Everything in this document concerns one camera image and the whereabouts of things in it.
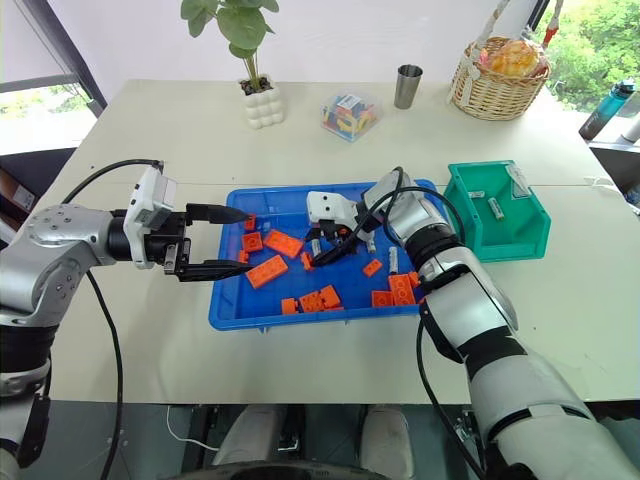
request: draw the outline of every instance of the potted plant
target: potted plant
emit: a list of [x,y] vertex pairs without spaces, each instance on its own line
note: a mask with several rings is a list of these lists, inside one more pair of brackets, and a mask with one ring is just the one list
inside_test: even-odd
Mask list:
[[240,80],[249,125],[262,128],[284,120],[280,90],[268,75],[258,71],[258,47],[267,32],[261,9],[278,12],[276,0],[182,0],[180,16],[188,22],[189,33],[197,37],[212,19],[229,40],[229,51],[240,58],[249,77]]

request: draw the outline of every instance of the wall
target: wall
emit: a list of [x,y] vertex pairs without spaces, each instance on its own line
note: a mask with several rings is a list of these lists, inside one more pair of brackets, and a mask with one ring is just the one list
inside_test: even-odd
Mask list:
[[13,0],[0,0],[0,82],[65,73]]
[[[235,80],[246,76],[217,25],[197,39],[179,0],[50,0],[107,101],[129,78]],[[402,63],[447,81],[497,0],[280,0],[277,33],[259,50],[280,81],[393,81]],[[517,35],[535,0],[513,0],[496,31]]]

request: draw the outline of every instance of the blue water bottle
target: blue water bottle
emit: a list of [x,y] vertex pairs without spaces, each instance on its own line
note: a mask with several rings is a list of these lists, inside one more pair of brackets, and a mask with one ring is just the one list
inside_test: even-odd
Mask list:
[[631,78],[618,82],[611,87],[609,95],[604,97],[598,108],[593,111],[587,121],[584,122],[584,125],[578,130],[582,138],[593,140],[635,91],[636,85]]

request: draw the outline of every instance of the black cable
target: black cable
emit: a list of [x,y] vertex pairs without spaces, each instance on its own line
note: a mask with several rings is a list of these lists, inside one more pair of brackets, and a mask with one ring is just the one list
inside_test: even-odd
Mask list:
[[145,160],[145,159],[138,159],[138,158],[132,159],[132,160],[123,160],[121,162],[112,163],[111,165],[107,165],[106,167],[101,168],[100,170],[98,170],[94,174],[92,174],[89,177],[87,177],[80,185],[78,185],[76,188],[74,188],[71,191],[71,193],[64,198],[62,203],[69,203],[71,200],[73,200],[75,198],[76,195],[78,195],[78,193],[80,193],[82,190],[84,190],[84,188],[87,185],[89,185],[91,182],[93,182],[96,178],[101,177],[105,173],[108,173],[108,172],[110,172],[112,170],[115,170],[116,168],[126,167],[127,165],[151,165],[152,167],[156,167],[160,171],[162,171],[163,163],[160,160]]
[[396,236],[392,235],[391,230],[389,230],[389,214],[391,213],[391,209],[395,205],[398,198],[398,190],[402,188],[402,180],[404,180],[404,170],[402,167],[396,167],[393,169],[393,171],[398,172],[398,181],[396,182],[396,188],[394,188],[393,190],[393,195],[391,195],[391,200],[389,200],[389,206],[382,215],[382,229],[384,230],[384,234],[387,236],[391,243],[398,247],[402,247]]
[[424,332],[425,329],[426,329],[426,326],[424,324],[424,319],[421,318],[420,324],[418,325],[418,334],[416,335],[416,357],[418,360],[418,370],[420,372],[420,379],[422,380],[422,385],[424,385],[424,389],[426,390],[427,395],[429,396],[429,400],[431,400],[431,403],[433,404],[436,412],[438,413],[438,416],[440,417],[442,424],[447,430],[447,433],[453,439],[454,443],[456,444],[456,447],[458,447],[458,450],[460,450],[460,453],[462,453],[462,456],[466,460],[467,464],[469,464],[469,467],[471,467],[471,470],[473,470],[473,473],[475,473],[480,480],[484,480],[485,475],[484,475],[484,472],[482,471],[482,468],[480,467],[480,465],[478,465],[478,462],[476,462],[476,459],[473,458],[471,453],[469,453],[469,450],[467,450],[467,447],[464,446],[464,443],[462,443],[462,440],[460,440],[460,437],[458,437],[458,434],[453,428],[453,424],[451,423],[451,420],[449,420],[449,417],[447,416],[444,409],[442,408],[442,405],[440,405],[440,402],[438,402],[438,399],[436,398],[435,393],[433,393],[433,390],[431,389],[429,380],[427,379],[427,374],[425,373],[424,363],[422,360],[422,333]]
[[353,232],[351,232],[351,234],[347,237],[347,239],[337,247],[332,248],[331,250],[327,250],[326,252],[322,252],[320,255],[316,256],[313,259],[313,266],[322,267],[324,265],[329,265],[330,263],[333,263],[336,260],[338,260],[340,257],[342,257],[348,251],[348,248],[350,247],[350,245],[357,240],[358,233],[360,232],[360,230],[362,230],[364,224],[369,220],[369,218],[371,218],[371,216],[373,215],[373,212],[375,212],[380,207],[380,205],[384,203],[384,201],[387,198],[393,196],[394,193],[396,192],[397,193],[423,192],[423,193],[428,193],[429,195],[433,195],[434,197],[437,197],[438,199],[440,199],[447,207],[449,207],[449,210],[451,211],[452,215],[455,217],[456,222],[458,223],[458,229],[459,229],[458,236],[460,237],[460,242],[464,244],[465,233],[464,233],[464,225],[462,224],[462,219],[460,218],[460,215],[458,214],[456,207],[453,205],[453,203],[451,203],[451,201],[449,201],[447,197],[427,187],[418,187],[418,186],[402,187],[399,189],[394,189],[393,192],[387,192],[384,195],[382,195],[369,208],[369,210],[365,212],[362,219],[360,220],[358,225],[356,225],[356,228],[353,230]]
[[[101,177],[105,173],[111,172],[120,167],[126,167],[129,165],[150,165],[162,171],[163,163],[159,160],[146,160],[146,159],[131,159],[131,160],[123,160],[121,162],[115,162],[111,165],[107,165],[104,168],[101,168],[94,174],[87,177],[80,185],[74,188],[69,195],[67,195],[62,203],[71,202],[78,193],[80,193],[84,188],[89,185],[91,182]],[[98,298],[98,303],[100,304],[100,308],[102,309],[102,313],[107,320],[107,324],[109,325],[109,330],[111,331],[111,339],[113,341],[113,349],[115,351],[116,357],[116,370],[117,370],[117,394],[116,394],[116,418],[114,420],[113,426],[113,436],[111,439],[111,445],[109,446],[109,453],[107,455],[107,459],[104,462],[104,466],[102,467],[102,473],[100,474],[100,478],[102,480],[106,480],[109,476],[109,471],[111,470],[111,465],[113,464],[113,460],[115,458],[116,452],[118,451],[118,443],[120,441],[120,428],[122,426],[122,399],[123,399],[123,373],[122,373],[122,353],[120,351],[120,341],[118,340],[118,331],[116,330],[116,326],[113,323],[113,319],[111,318],[111,314],[109,313],[109,309],[107,308],[107,304],[104,301],[104,297],[102,296],[102,292],[100,291],[100,287],[98,286],[98,282],[90,271],[87,271],[87,278],[91,285],[93,286],[93,290]],[[52,376],[52,368],[53,364],[49,367],[49,372],[47,374],[47,378],[45,380],[45,395],[49,394],[49,390],[51,388],[51,376]]]
[[113,435],[111,437],[111,445],[109,446],[109,454],[107,455],[107,459],[104,462],[104,466],[102,467],[102,473],[100,474],[101,480],[106,480],[109,476],[109,471],[111,470],[111,464],[113,463],[113,459],[116,456],[116,452],[118,451],[118,443],[120,441],[120,426],[122,424],[122,353],[120,352],[120,341],[118,340],[118,331],[116,330],[116,326],[113,323],[113,319],[111,318],[111,314],[109,313],[109,309],[107,308],[107,304],[104,301],[104,297],[102,296],[102,292],[100,291],[100,287],[98,286],[98,282],[93,277],[93,274],[90,271],[87,271],[87,278],[89,282],[91,282],[91,286],[93,287],[93,291],[96,292],[96,297],[98,297],[98,303],[100,304],[100,308],[102,309],[102,313],[104,313],[104,317],[107,319],[107,324],[109,324],[109,330],[111,330],[111,339],[113,340],[113,349],[116,354],[116,370],[118,372],[118,393],[116,398],[116,419],[113,427]]

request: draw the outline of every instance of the blue plastic tray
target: blue plastic tray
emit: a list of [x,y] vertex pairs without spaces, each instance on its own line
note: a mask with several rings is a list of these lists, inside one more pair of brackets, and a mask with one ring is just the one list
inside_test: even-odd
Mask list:
[[[418,180],[416,183],[435,189],[427,180]],[[227,205],[247,213],[255,213],[257,215],[256,230],[263,236],[270,229],[275,228],[303,239],[310,228],[306,212],[308,192],[315,190],[339,193],[350,200],[359,201],[362,192],[373,185],[374,183],[349,183],[235,190],[227,197]],[[447,218],[440,200],[428,197]],[[242,235],[245,233],[242,223],[225,225],[222,229],[218,258],[235,260],[238,251],[242,248]],[[346,255],[331,265],[316,268],[313,272],[304,270],[299,257],[292,260],[283,255],[289,271],[257,290],[251,286],[245,275],[215,282],[209,307],[209,323],[218,330],[262,329],[275,325],[416,314],[418,310],[415,306],[371,307],[372,290],[389,290],[387,276],[389,247],[392,245],[381,228],[376,230],[375,238],[377,249],[375,254],[367,253],[364,244],[360,244],[356,254]],[[324,240],[322,242],[323,251],[331,247]],[[304,248],[311,251],[309,244]],[[275,254],[277,252],[265,247],[260,252],[251,253],[249,262],[252,265],[258,265]],[[373,258],[380,260],[383,268],[373,277],[367,278],[362,273],[362,268]],[[413,270],[409,258],[402,249],[398,249],[398,263],[400,273]],[[329,284],[335,287],[345,310],[282,315],[281,299],[299,298]]]

